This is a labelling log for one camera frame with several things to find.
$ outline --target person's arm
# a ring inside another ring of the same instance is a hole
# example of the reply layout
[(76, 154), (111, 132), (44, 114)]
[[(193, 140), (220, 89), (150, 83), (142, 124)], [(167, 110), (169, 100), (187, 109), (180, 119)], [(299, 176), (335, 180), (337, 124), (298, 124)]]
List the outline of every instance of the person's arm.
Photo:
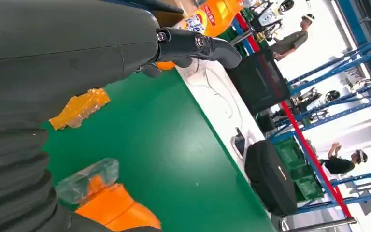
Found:
[(331, 158), (332, 156), (337, 156), (338, 155), (338, 152), (337, 152), (338, 147), (340, 147), (339, 143), (332, 144), (332, 147), (331, 147), (331, 149), (329, 150), (329, 153), (328, 153), (328, 158)]

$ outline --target orange bottle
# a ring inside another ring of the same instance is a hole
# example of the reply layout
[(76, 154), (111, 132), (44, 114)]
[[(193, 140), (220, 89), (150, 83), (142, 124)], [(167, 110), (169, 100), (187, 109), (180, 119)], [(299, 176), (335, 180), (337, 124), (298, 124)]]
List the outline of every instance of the orange bottle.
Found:
[[(192, 16), (175, 25), (176, 28), (198, 31), (203, 35), (218, 36), (230, 25), (235, 15), (244, 7), (243, 0), (208, 0)], [(158, 62), (163, 70), (172, 69), (173, 62)]]

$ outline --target green table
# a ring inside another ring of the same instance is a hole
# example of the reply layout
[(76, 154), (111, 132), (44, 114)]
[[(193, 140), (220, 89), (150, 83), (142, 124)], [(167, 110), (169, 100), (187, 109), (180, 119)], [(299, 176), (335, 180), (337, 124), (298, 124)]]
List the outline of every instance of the green table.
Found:
[(105, 89), (112, 102), (80, 128), (44, 125), (55, 183), (112, 157), (118, 182), (165, 232), (275, 231), (177, 71), (136, 74)]

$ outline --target person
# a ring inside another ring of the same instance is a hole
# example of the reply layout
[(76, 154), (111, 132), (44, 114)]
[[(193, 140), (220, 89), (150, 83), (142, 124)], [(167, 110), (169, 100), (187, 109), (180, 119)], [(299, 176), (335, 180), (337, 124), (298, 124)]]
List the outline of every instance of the person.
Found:
[(295, 52), (307, 39), (308, 28), (314, 22), (315, 17), (312, 14), (306, 14), (302, 17), (300, 26), (301, 31), (294, 32), (282, 40), (275, 38), (276, 43), (270, 46), (273, 56), (276, 60), (282, 60), (289, 54)]
[(338, 152), (341, 147), (339, 143), (334, 143), (328, 153), (328, 159), (319, 160), (319, 164), (325, 165), (331, 174), (345, 174), (353, 170), (355, 164), (366, 163), (368, 161), (368, 156), (360, 149), (357, 149), (351, 155), (351, 160), (339, 158)]

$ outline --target black bag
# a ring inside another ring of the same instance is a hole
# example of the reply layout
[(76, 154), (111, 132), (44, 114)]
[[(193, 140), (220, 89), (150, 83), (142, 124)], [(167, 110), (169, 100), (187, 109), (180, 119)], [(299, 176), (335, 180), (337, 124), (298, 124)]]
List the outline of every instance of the black bag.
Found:
[(278, 216), (296, 213), (294, 182), (270, 141), (263, 140), (249, 146), (245, 173), (251, 187), (271, 213)]

